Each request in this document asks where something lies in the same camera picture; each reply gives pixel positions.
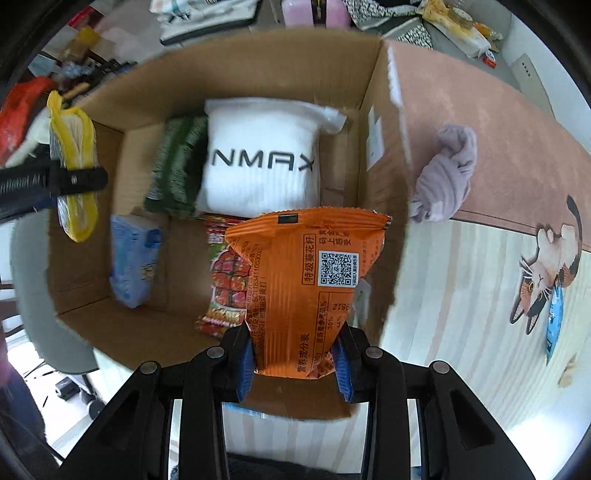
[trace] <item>blue gripper pad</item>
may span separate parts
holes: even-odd
[[[252,340],[249,338],[244,347],[238,370],[238,400],[244,400],[250,392],[252,377],[255,375],[255,355],[252,350]]]
[[[353,384],[351,383],[351,369],[349,359],[345,354],[345,349],[340,337],[337,337],[330,353],[335,363],[336,381],[339,384],[339,391],[345,397],[345,401],[350,402],[353,398]]]

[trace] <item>red snack package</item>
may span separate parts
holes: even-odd
[[[212,262],[212,299],[207,313],[197,321],[199,331],[221,338],[229,327],[240,325],[246,316],[246,289],[250,265],[225,241],[224,234],[242,219],[204,215],[209,258]]]

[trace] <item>qr code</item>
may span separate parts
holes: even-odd
[[[354,288],[359,280],[359,254],[320,250],[318,265],[319,287]]]

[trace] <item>blue package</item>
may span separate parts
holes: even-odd
[[[142,305],[150,296],[161,242],[162,230],[152,220],[111,216],[111,288],[129,308]]]
[[[548,315],[548,326],[546,327],[546,365],[550,362],[554,348],[560,335],[562,318],[564,315],[564,300],[562,296],[562,286],[554,285],[552,302],[550,303],[550,315]]]

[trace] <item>orange snack bag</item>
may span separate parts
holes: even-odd
[[[320,378],[355,285],[382,251],[388,215],[321,207],[269,213],[226,231],[250,265],[246,323],[256,371]]]

